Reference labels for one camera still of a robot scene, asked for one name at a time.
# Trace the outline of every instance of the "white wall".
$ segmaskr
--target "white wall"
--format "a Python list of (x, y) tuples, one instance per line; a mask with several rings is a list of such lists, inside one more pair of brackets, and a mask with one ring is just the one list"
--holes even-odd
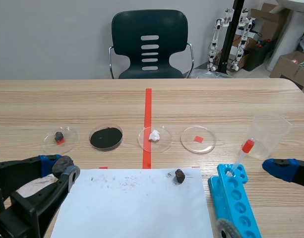
[[(245, 1), (248, 8), (258, 4)], [(111, 20), (134, 9), (182, 11), (199, 66), (207, 61), (215, 19), (232, 5), (233, 0), (0, 0), (0, 79), (110, 78)], [(171, 64), (188, 71), (189, 51), (173, 55)], [(113, 65), (118, 76), (129, 60), (113, 55)]]

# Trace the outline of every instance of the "red piece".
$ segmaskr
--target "red piece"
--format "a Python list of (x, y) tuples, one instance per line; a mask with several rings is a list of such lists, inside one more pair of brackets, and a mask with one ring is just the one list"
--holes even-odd
[(149, 136), (152, 132), (152, 89), (147, 88), (145, 91), (145, 116), (144, 116), (144, 140), (143, 140), (143, 164), (142, 169), (152, 168), (152, 142)]
[(245, 153), (249, 153), (250, 150), (252, 149), (253, 145), (254, 145), (253, 139), (247, 140), (246, 143), (244, 144), (244, 146), (242, 147), (242, 151)]
[(57, 143), (57, 145), (63, 144), (64, 143), (64, 138), (62, 140), (60, 140), (60, 141), (57, 141), (56, 143)]
[(197, 136), (195, 137), (194, 141), (199, 142), (199, 143), (202, 143), (203, 138), (197, 135)]

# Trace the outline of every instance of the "chair leg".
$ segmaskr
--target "chair leg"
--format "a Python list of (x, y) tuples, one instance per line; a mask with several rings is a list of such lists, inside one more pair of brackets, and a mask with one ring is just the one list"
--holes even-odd
[(187, 78), (189, 78), (189, 76), (190, 76), (190, 74), (191, 74), (191, 72), (193, 70), (194, 58), (193, 58), (193, 51), (192, 51), (192, 45), (191, 45), (191, 43), (187, 43), (187, 45), (189, 45), (189, 47), (190, 47), (190, 54), (191, 54), (191, 69), (190, 69), (190, 71), (189, 71), (189, 73), (187, 75)]
[(109, 47), (109, 67), (110, 67), (110, 74), (111, 74), (112, 79), (114, 79), (113, 72), (112, 72), (112, 61), (111, 61), (111, 49), (113, 49), (113, 48), (114, 48), (113, 46)]

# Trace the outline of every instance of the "dark rock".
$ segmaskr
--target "dark rock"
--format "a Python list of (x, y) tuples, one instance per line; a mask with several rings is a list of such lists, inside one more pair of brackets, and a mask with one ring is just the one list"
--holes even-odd
[(71, 157), (64, 155), (54, 164), (52, 168), (52, 174), (59, 179), (66, 168), (71, 165), (74, 165)]
[(185, 174), (180, 170), (175, 171), (177, 182), (182, 183), (185, 180)]
[(60, 131), (57, 131), (55, 134), (55, 141), (59, 142), (63, 139), (63, 134)]

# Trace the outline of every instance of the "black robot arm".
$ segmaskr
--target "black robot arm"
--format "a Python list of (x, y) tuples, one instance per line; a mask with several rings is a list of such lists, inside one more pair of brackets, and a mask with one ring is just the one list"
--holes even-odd
[[(37, 156), (22, 161), (0, 163), (0, 237), (42, 238), (80, 174), (79, 167), (68, 165), (57, 182), (48, 185), (30, 197), (16, 192), (26, 183), (52, 172), (61, 155)], [(11, 206), (4, 201), (10, 197)]]

